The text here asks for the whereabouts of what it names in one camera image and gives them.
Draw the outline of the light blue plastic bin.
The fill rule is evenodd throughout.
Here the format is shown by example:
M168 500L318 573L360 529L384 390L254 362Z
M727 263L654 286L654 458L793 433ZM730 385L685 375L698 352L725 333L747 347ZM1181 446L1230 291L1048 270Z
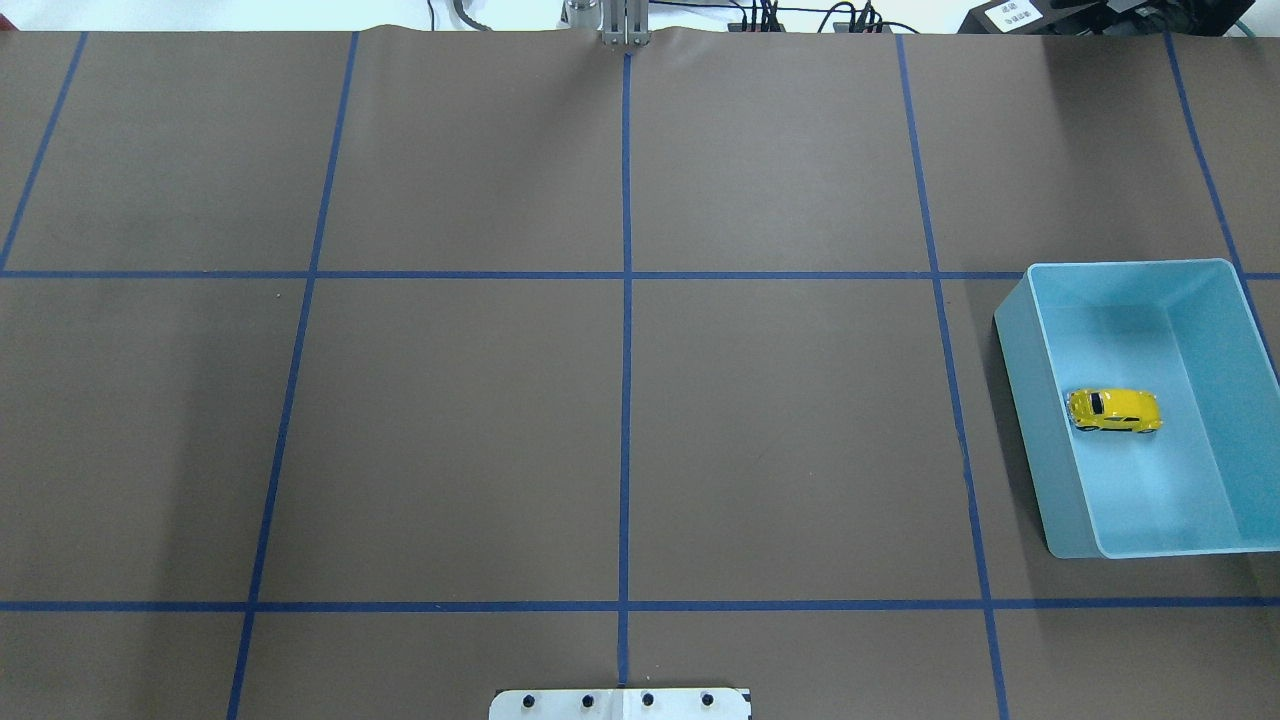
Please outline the light blue plastic bin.
M1277 378L1229 261L1038 263L995 325L1053 556L1277 550Z

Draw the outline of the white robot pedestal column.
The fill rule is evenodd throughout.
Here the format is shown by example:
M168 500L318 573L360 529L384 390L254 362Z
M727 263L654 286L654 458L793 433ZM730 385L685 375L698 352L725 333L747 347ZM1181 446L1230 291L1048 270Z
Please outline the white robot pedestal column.
M489 719L751 719L749 691L730 687L502 691Z

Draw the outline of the yellow beetle toy car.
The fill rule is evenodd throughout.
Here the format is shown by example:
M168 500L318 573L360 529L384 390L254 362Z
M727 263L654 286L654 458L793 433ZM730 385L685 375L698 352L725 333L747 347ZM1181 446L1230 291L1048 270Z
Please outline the yellow beetle toy car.
M1066 393L1070 423L1083 432L1155 433L1164 427L1157 397L1144 389L1079 388Z

